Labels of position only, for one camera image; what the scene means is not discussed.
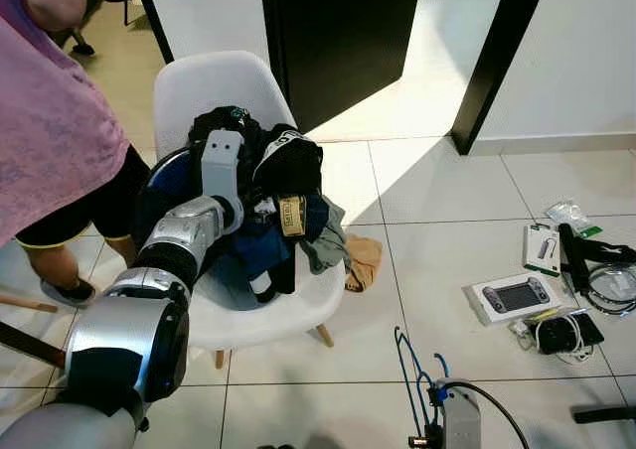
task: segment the black shorts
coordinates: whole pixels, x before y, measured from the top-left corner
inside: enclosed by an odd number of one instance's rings
[[[81,234],[90,223],[104,238],[127,238],[137,195],[149,174],[146,163],[130,146],[111,181],[21,230],[16,239],[25,247],[56,247]]]

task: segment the black door frame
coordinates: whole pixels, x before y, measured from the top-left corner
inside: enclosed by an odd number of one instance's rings
[[[174,61],[153,0],[143,2],[166,64]],[[539,0],[500,0],[450,135],[459,154],[469,153],[506,72],[526,34]]]

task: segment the baseboard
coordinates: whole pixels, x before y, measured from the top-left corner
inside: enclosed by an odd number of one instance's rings
[[[593,136],[548,136],[512,139],[477,139],[471,156],[496,154],[558,153],[563,151],[603,151],[636,149],[636,132]]]

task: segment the pink shirt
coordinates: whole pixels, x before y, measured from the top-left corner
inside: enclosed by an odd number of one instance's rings
[[[0,245],[110,181],[128,145],[81,66],[0,0]]]

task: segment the white chair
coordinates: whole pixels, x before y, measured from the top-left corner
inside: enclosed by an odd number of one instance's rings
[[[168,65],[157,76],[154,127],[157,157],[184,146],[196,116],[216,106],[235,104],[249,111],[264,129],[295,121],[269,68],[247,52],[192,56]],[[217,352],[258,345],[316,328],[326,345],[333,341],[324,322],[344,293],[344,264],[321,275],[309,271],[296,245],[296,290],[259,305],[245,288],[235,262],[222,259],[195,287],[190,306],[190,345]]]

